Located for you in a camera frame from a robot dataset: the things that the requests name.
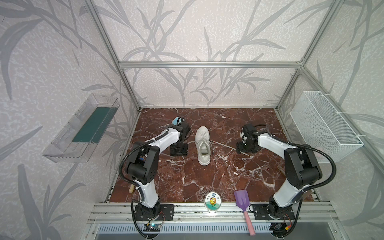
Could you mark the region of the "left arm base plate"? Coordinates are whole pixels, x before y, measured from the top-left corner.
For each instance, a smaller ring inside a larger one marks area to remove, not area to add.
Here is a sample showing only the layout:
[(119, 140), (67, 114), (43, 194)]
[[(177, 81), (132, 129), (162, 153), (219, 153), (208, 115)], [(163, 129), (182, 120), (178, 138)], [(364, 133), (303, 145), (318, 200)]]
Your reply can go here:
[(134, 216), (136, 221), (172, 221), (174, 218), (175, 205), (172, 204), (156, 204), (153, 208), (145, 207), (138, 204), (134, 208)]

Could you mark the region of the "white shoelace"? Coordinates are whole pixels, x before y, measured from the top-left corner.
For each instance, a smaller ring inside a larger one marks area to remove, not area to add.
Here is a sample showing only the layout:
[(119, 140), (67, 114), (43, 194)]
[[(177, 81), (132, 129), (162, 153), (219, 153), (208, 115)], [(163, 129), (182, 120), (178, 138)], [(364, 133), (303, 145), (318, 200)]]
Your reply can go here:
[[(216, 144), (216, 145), (220, 145), (220, 146), (226, 147), (226, 148), (228, 148), (228, 149), (231, 149), (231, 150), (235, 151), (235, 153), (238, 153), (238, 152), (237, 152), (237, 149), (235, 149), (235, 148), (233, 148), (233, 147), (230, 147), (230, 146), (228, 146), (228, 145), (225, 145), (225, 144), (222, 144), (222, 143), (213, 141), (213, 140), (211, 140), (210, 142), (211, 142), (212, 144)], [(242, 155), (251, 157), (251, 155), (246, 154), (246, 153), (243, 153), (243, 152), (240, 152), (240, 153), (238, 153), (238, 154), (242, 154)]]

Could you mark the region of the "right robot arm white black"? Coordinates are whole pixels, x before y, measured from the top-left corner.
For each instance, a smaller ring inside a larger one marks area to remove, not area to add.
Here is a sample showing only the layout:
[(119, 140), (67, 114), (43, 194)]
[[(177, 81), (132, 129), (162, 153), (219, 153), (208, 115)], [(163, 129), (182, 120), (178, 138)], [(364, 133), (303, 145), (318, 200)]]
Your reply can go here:
[[(335, 161), (321, 150), (309, 145), (285, 141), (273, 135), (267, 125), (246, 124), (242, 126), (238, 153), (257, 153), (267, 149), (285, 161), (286, 180), (270, 198), (270, 213), (281, 212), (304, 199), (304, 193), (329, 184), (337, 174)], [(329, 177), (318, 183), (323, 172), (315, 154), (325, 157), (331, 164)]]

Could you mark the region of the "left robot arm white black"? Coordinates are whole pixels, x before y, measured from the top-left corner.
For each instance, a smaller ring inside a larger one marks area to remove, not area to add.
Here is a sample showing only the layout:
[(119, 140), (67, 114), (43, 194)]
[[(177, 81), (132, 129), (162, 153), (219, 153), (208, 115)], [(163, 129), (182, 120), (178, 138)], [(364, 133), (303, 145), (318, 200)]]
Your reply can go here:
[(167, 125), (160, 135), (134, 143), (132, 150), (119, 163), (120, 178), (139, 191), (138, 205), (144, 210), (157, 212), (160, 209), (160, 199), (154, 182), (160, 153), (169, 148), (172, 157), (188, 154), (188, 144), (185, 141), (190, 135), (191, 127), (182, 118), (178, 118), (178, 121), (175, 125)]

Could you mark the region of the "white sneaker shoe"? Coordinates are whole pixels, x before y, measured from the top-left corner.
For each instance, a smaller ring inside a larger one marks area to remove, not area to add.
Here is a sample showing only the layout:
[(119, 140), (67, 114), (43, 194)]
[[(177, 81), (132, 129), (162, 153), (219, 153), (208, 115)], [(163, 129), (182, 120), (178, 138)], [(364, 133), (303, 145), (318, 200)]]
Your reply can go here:
[(210, 133), (207, 127), (198, 128), (195, 135), (197, 156), (200, 165), (207, 166), (211, 161)]

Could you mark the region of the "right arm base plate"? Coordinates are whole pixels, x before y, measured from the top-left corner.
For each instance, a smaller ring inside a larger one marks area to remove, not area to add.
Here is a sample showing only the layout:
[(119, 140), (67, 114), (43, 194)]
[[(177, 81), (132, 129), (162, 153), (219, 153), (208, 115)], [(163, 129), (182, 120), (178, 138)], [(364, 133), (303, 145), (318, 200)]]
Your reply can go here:
[(256, 220), (295, 220), (292, 206), (280, 208), (274, 204), (251, 204), (250, 210)]

